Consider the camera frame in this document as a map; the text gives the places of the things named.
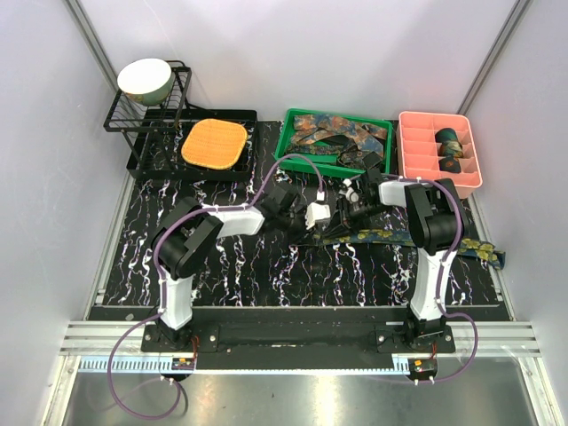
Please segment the blue yellow floral tie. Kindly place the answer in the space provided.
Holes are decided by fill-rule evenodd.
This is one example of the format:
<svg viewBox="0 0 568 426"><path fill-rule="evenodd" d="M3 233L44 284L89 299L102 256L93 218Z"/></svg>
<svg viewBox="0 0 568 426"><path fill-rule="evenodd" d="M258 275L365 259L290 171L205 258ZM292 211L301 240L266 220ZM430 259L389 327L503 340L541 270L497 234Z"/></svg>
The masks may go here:
<svg viewBox="0 0 568 426"><path fill-rule="evenodd" d="M322 237L320 234L314 234L299 242L299 245L318 247L340 243L414 247L410 232L382 229L362 230L340 237ZM459 256L480 259L496 270L502 270L505 267L506 253L498 250L488 241L462 238L457 252Z"/></svg>

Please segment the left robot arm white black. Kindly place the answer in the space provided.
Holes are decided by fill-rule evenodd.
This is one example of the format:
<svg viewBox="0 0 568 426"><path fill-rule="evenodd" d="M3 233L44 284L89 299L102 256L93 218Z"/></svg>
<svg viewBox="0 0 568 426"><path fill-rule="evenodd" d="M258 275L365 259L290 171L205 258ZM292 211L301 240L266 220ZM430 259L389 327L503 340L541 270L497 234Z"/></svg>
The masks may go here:
<svg viewBox="0 0 568 426"><path fill-rule="evenodd" d="M280 230L290 238L306 235L308 207L290 185L280 184L250 204L217 206L183 199L158 225L152 238L159 276L161 341L172 351L191 342L193 279L221 239Z"/></svg>

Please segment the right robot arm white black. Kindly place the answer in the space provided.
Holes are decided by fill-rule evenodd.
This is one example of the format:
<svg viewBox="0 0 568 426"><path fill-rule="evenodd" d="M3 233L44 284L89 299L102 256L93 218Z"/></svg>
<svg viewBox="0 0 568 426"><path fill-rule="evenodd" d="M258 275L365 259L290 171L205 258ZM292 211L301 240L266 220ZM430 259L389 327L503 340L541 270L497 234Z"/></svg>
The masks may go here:
<svg viewBox="0 0 568 426"><path fill-rule="evenodd" d="M390 207L406 210L408 231L418 253L414 294L407 307L402 339L411 351L424 351L445 333L444 293L469 222L452 180L386 177L368 170L344 181L323 237L352 236L367 229L372 217Z"/></svg>

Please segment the dark patterned tie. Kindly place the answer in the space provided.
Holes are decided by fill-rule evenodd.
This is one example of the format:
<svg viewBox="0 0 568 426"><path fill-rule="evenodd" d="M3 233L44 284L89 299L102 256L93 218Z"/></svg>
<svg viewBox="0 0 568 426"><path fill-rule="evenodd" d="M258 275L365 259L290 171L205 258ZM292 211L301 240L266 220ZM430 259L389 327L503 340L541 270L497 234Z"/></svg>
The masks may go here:
<svg viewBox="0 0 568 426"><path fill-rule="evenodd" d="M383 163L384 139L371 138L360 147L344 136L333 136L310 145L290 144L286 154L312 155L313 162L329 163L348 169L379 168Z"/></svg>

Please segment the green plastic bin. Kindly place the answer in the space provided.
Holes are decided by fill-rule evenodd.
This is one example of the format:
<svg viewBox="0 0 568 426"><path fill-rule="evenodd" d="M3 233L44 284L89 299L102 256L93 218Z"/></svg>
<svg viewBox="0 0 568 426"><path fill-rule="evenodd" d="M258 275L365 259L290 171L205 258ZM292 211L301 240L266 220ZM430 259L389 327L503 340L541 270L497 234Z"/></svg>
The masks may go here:
<svg viewBox="0 0 568 426"><path fill-rule="evenodd" d="M288 110L285 121L283 123L279 142L276 146L274 157L277 160L282 160L280 163L280 167L284 170L289 171L297 171L302 173L315 173L318 171L321 175L330 178L352 178L355 177L367 170L357 170L357 169L348 169L345 167L339 167L334 164L329 163L320 163L320 162L313 162L312 155L302 155L302 154L286 154L286 148L291 144L290 139L295 133L293 129L293 122L294 117L301 114L332 114L332 115L339 115L345 117L349 120L353 120L355 122L370 122L372 124L376 124L378 126L384 127L388 130L388 137L384 142L384 154L383 154L383 163L379 168L375 169L367 169L367 170L379 170L382 173L390 173L393 171L393 159L394 159L394 124L389 120L382 120L382 119L372 119L372 118L364 118L364 117L357 117L357 116L349 116L345 114L335 114L335 113L327 113L327 112L320 112L314 110L305 110L305 109L298 109L298 108L291 108Z"/></svg>

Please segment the orange teal patterned tie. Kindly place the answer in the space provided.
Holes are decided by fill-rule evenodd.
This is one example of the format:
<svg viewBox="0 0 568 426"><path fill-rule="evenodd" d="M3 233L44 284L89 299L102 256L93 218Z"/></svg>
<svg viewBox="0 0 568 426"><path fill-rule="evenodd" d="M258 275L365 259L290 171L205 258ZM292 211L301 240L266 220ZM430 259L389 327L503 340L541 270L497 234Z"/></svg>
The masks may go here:
<svg viewBox="0 0 568 426"><path fill-rule="evenodd" d="M294 117L295 133L290 143L295 146L311 146L316 142L335 136L348 139L348 145L355 145L362 152L376 152L383 155L383 142L388 130L370 122L355 122L332 114L301 114Z"/></svg>

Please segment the orange woven square mat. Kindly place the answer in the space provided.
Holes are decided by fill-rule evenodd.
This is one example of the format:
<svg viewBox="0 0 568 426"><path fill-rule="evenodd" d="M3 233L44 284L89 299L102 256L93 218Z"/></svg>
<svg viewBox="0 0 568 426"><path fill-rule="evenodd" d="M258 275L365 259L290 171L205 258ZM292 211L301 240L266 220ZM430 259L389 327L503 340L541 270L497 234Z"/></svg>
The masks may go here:
<svg viewBox="0 0 568 426"><path fill-rule="evenodd" d="M218 119L198 121L189 131L183 145L183 160L194 166L212 170L228 170L241 157L248 140L245 127Z"/></svg>

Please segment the pink divided organizer box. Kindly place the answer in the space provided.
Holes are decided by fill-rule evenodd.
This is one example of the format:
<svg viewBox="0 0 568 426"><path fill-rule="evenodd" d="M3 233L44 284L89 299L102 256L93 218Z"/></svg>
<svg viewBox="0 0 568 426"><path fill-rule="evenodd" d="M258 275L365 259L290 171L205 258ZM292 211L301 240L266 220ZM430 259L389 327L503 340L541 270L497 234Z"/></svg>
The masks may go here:
<svg viewBox="0 0 568 426"><path fill-rule="evenodd" d="M462 157L454 160L459 172L440 166L442 142L438 133L450 130L461 144ZM398 172L406 178L450 178L460 198L466 199L483 178L469 119L460 114L403 111L398 116Z"/></svg>

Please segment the rolled black orange tie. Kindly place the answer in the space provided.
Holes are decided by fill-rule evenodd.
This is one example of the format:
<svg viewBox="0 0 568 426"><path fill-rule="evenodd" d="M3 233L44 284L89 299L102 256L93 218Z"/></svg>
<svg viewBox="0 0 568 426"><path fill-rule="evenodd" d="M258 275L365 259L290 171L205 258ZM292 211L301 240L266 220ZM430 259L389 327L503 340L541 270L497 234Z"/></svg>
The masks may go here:
<svg viewBox="0 0 568 426"><path fill-rule="evenodd" d="M453 156L442 157L438 162L439 170L443 172L459 174L462 172L462 167L459 161Z"/></svg>

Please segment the rolled dark green tie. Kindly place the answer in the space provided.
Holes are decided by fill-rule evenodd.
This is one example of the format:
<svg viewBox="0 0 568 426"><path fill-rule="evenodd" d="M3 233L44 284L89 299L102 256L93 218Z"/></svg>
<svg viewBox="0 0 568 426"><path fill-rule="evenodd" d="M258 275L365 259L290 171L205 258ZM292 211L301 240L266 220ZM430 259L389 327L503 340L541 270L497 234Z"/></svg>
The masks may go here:
<svg viewBox="0 0 568 426"><path fill-rule="evenodd" d="M443 128L435 133L435 140L440 144L447 144L449 142L458 142L458 134L453 128Z"/></svg>

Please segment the white green ceramic bowl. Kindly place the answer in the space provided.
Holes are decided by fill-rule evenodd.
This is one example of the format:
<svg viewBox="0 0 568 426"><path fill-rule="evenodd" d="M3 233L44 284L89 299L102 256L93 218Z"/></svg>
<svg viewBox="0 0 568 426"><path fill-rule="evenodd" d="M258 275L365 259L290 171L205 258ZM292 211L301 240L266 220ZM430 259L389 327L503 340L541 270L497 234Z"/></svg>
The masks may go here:
<svg viewBox="0 0 568 426"><path fill-rule="evenodd" d="M139 59L124 67L117 77L119 89L144 107L160 105L171 93L174 74L162 59Z"/></svg>

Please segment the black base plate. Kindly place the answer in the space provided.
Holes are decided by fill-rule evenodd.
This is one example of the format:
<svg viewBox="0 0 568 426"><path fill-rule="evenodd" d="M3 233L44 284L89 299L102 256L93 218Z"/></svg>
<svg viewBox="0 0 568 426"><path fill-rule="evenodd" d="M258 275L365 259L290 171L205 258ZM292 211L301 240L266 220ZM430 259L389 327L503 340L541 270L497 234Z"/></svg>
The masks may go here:
<svg viewBox="0 0 568 426"><path fill-rule="evenodd" d="M393 356L456 352L446 328L406 341L404 307L197 307L177 332L143 331L143 352L181 356L197 351L197 367L215 370L370 370L393 367Z"/></svg>

